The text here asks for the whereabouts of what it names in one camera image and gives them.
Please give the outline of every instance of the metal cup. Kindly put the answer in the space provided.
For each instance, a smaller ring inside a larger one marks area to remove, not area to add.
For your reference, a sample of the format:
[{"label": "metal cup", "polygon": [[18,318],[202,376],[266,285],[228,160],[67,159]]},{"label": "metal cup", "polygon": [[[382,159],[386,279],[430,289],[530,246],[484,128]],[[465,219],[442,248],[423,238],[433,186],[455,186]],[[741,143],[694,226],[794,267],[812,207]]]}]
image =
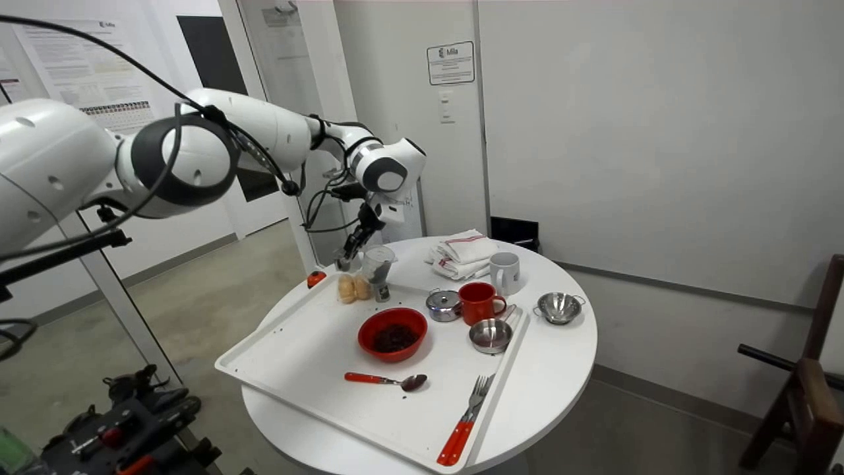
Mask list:
[{"label": "metal cup", "polygon": [[502,296],[513,296],[521,288],[521,256],[496,254],[492,256],[492,283]]}]

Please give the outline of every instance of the red bowl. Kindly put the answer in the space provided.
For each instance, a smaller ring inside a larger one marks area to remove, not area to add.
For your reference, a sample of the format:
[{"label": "red bowl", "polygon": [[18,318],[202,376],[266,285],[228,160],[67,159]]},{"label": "red bowl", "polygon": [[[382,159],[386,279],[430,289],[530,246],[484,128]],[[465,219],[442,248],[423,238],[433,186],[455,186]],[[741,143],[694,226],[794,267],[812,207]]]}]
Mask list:
[{"label": "red bowl", "polygon": [[429,322],[414,308],[386,308],[373,314],[360,330],[360,345],[377,361],[397,364],[417,354]]}]

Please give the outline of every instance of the chair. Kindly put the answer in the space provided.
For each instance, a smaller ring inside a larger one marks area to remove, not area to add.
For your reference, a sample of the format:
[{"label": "chair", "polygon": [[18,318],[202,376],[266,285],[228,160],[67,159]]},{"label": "chair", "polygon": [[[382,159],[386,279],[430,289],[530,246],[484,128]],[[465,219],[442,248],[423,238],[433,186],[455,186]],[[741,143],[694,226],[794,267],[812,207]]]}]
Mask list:
[{"label": "chair", "polygon": [[760,463],[764,454],[786,425],[791,425],[796,444],[794,471],[824,475],[828,470],[828,461],[833,459],[844,429],[839,401],[833,399],[828,382],[839,386],[843,376],[825,375],[822,364],[836,372],[844,368],[844,335],[839,333],[844,326],[844,297],[839,304],[843,283],[844,256],[833,256],[824,277],[822,301],[812,316],[807,345],[796,364],[750,345],[738,349],[741,354],[764,354],[764,361],[791,368],[785,391],[778,392],[754,438],[744,448],[744,470],[754,470]]}]

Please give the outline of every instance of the small container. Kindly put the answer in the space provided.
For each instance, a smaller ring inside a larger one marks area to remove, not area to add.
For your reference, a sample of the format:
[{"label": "small container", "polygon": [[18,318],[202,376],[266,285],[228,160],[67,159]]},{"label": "small container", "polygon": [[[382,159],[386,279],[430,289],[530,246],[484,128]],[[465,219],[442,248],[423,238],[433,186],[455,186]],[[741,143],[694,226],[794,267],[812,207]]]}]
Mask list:
[{"label": "small container", "polygon": [[492,256],[492,283],[502,296],[513,296],[521,288],[521,256],[493,254]]},{"label": "small container", "polygon": [[430,293],[426,301],[430,318],[455,322],[459,316],[459,296],[458,289]]},{"label": "small container", "polygon": [[488,283],[468,283],[458,289],[459,316],[472,326],[481,318],[502,316],[506,310],[506,297]]},{"label": "small container", "polygon": [[505,318],[481,318],[472,325],[469,339],[481,354],[500,355],[513,339],[513,326]]},{"label": "small container", "polygon": [[377,361],[397,364],[417,354],[429,322],[414,308],[386,308],[373,314],[360,330],[360,345]]},{"label": "small container", "polygon": [[584,308],[584,297],[580,296],[571,296],[571,293],[546,293],[543,297],[539,297],[535,310],[549,322],[549,325],[571,325],[580,308]]}]

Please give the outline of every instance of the round white table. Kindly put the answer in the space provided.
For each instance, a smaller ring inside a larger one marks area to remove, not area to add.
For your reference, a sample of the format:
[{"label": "round white table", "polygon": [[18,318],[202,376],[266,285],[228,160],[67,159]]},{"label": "round white table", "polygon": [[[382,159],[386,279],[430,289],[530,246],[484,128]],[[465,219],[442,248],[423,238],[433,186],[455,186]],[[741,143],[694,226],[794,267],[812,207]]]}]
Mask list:
[{"label": "round white table", "polygon": [[[397,250],[400,260],[394,264],[389,283],[414,289],[459,288],[429,269],[426,256],[436,243],[438,238],[392,243],[389,248]],[[521,354],[516,355],[492,425],[481,440],[484,445],[476,452],[476,459],[468,461],[468,471],[492,470],[551,432],[580,399],[600,349],[596,314],[584,288],[546,256],[509,243],[496,246],[521,256],[522,288],[518,293],[575,293],[584,296],[587,304],[580,316],[568,326],[551,326],[535,316],[534,308],[527,310],[534,322],[525,330]],[[307,285],[294,288],[262,325],[285,314],[303,293]],[[426,471],[414,461],[382,452],[248,386],[243,386],[243,401],[265,438],[307,467],[363,475]]]}]

